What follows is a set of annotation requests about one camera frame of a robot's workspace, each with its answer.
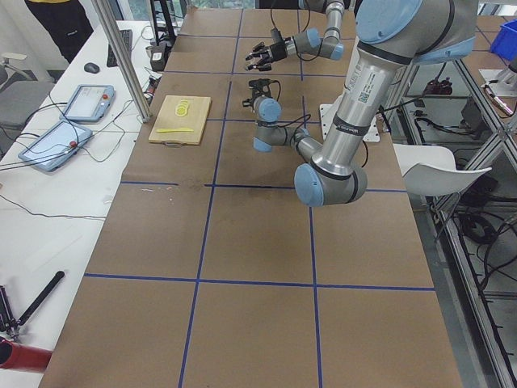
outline keyboard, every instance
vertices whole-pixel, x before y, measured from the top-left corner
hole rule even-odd
[[[128,53],[131,54],[132,49],[132,31],[131,30],[120,30],[120,36],[122,37],[122,41],[124,45],[128,49]],[[107,67],[115,67],[117,66],[115,53],[110,45],[107,46]]]

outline computer mouse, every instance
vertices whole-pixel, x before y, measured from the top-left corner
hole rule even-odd
[[[84,65],[84,71],[97,74],[100,71],[100,67],[93,62],[88,62]]]

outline metal pole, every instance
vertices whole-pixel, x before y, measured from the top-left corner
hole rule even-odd
[[[141,90],[140,83],[138,82],[137,74],[135,69],[132,67],[131,57],[129,56],[128,50],[122,43],[120,37],[119,28],[117,27],[115,16],[107,0],[92,0],[95,11],[99,15],[100,23],[103,25],[104,33],[106,33],[107,41],[111,45],[117,63],[120,67],[120,71],[124,76],[126,85],[128,86],[129,93],[137,106],[138,112],[145,123],[149,121],[151,117],[151,111],[149,105],[145,100],[144,93]]]

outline black pants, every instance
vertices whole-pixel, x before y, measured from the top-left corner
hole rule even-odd
[[[57,4],[25,0],[25,4],[70,63],[93,32],[79,0]]]

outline blue tape line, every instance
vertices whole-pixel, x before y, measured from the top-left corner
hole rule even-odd
[[[195,303],[197,302],[197,293],[199,289],[199,283],[195,283],[194,288],[194,297],[192,298],[192,305],[191,305],[191,315],[188,319],[188,329],[187,329],[187,339],[185,340],[185,348],[183,349],[183,359],[181,361],[181,370],[179,372],[179,381],[178,381],[178,388],[181,388],[183,386],[183,379],[185,378],[185,367],[187,366],[187,355],[188,355],[188,347],[190,345],[191,341],[191,333],[192,333],[192,324],[194,322],[194,311],[195,311]]]
[[[255,281],[255,280],[200,279],[200,283],[208,283],[208,284],[213,284],[213,285],[264,285],[264,286],[274,286],[274,287],[301,287],[301,288],[313,287],[313,285],[311,285],[309,283]]]
[[[231,95],[231,90],[232,90],[232,82],[230,81],[229,85],[228,85],[228,93],[226,95],[225,114],[223,116],[224,117],[223,118],[223,128],[221,130],[221,136],[219,138],[219,148],[217,149],[216,168],[213,173],[212,184],[215,184],[216,180],[217,180],[217,172],[219,170],[219,161],[221,160],[221,149],[222,149],[222,144],[223,144],[223,138],[225,136],[226,117],[228,115],[228,106],[229,106],[229,98]],[[210,216],[212,213],[213,197],[214,197],[215,191],[216,191],[216,188],[212,187],[212,190],[210,192],[210,201],[208,203],[207,220],[204,225],[203,244],[201,246],[200,263],[197,268],[197,279],[195,282],[194,297],[192,298],[191,315],[190,315],[190,318],[188,321],[187,337],[185,339],[185,348],[183,349],[183,360],[182,360],[182,365],[181,365],[181,372],[179,375],[178,388],[183,387],[183,379],[185,378],[185,368],[187,366],[188,349],[189,349],[190,342],[191,342],[192,326],[194,324],[195,306],[197,303],[197,294],[198,294],[199,287],[200,287],[201,272],[203,270],[204,251],[205,251],[206,243],[207,243],[208,227],[210,225]]]
[[[396,188],[367,188],[367,192],[400,192],[407,193],[407,190],[396,189]]]
[[[250,73],[246,72],[228,72],[228,71],[189,71],[189,70],[164,70],[163,73],[170,74],[219,74],[219,75],[250,75]],[[276,76],[284,76],[284,77],[300,77],[300,74],[296,73],[276,73],[275,71],[270,71],[268,74],[276,75]],[[327,78],[345,78],[346,75],[338,75],[338,74],[303,74],[304,77],[327,77]]]
[[[298,31],[300,31],[300,12],[299,11],[296,11],[296,19],[297,19],[297,22],[298,22]],[[303,81],[304,80],[304,66],[303,66],[303,61],[298,58],[298,61],[300,62],[300,80]]]
[[[224,279],[194,279],[188,277],[167,277],[167,276],[135,276],[135,275],[112,275],[106,273],[86,272],[84,277],[97,279],[121,279],[121,280],[147,280],[147,281],[169,281],[183,283],[209,283],[215,285],[268,285],[274,287],[301,287],[311,288],[314,283],[296,283],[296,282],[275,282],[275,281],[259,281],[259,280],[224,280]],[[362,289],[362,290],[378,290],[378,291],[416,291],[431,292],[435,291],[433,287],[402,287],[389,285],[319,285],[319,289]]]
[[[316,325],[317,379],[319,388],[323,388],[322,344],[320,341],[320,313],[317,301],[316,244],[314,241],[313,208],[309,208],[310,251],[313,262],[314,322]]]
[[[161,186],[179,186],[178,183],[172,183],[172,182],[145,182],[145,181],[137,181],[137,180],[121,180],[120,184],[156,184]]]
[[[253,184],[210,184],[207,183],[204,185],[207,188],[215,187],[215,188],[269,188],[275,190],[294,190],[294,187],[290,186],[267,186],[267,185],[253,185]]]
[[[239,20],[238,37],[235,40],[235,53],[233,54],[232,74],[235,71],[235,61],[237,59],[237,47],[239,45],[239,39],[240,39],[240,36],[241,36],[241,26],[242,26],[242,16],[243,15],[244,15],[244,9],[241,10],[241,19]]]
[[[223,119],[207,119],[207,121],[223,121]],[[255,120],[247,120],[247,119],[226,119],[226,121],[229,122],[229,123],[250,123],[250,124],[254,124],[255,123]],[[291,123],[290,120],[279,120],[277,122],[279,124]],[[305,124],[317,125],[317,124],[321,124],[321,122],[320,121],[305,121]]]
[[[185,36],[186,38],[238,38],[238,36],[231,36],[231,35],[191,35],[191,34],[184,34],[179,33],[178,37]]]
[[[434,287],[396,287],[389,285],[317,285],[319,289],[370,289],[376,291],[415,291],[415,292],[433,292]]]
[[[312,124],[310,121],[305,121],[305,117],[307,115],[307,104],[305,103],[304,95],[301,95],[301,112],[304,115],[304,125],[307,126],[307,124],[309,124],[309,123]]]
[[[195,279],[186,277],[165,277],[165,276],[134,276],[134,275],[111,275],[104,273],[89,273],[86,272],[84,277],[93,277],[100,279],[122,279],[122,280],[154,280],[154,281],[178,281],[192,283]]]

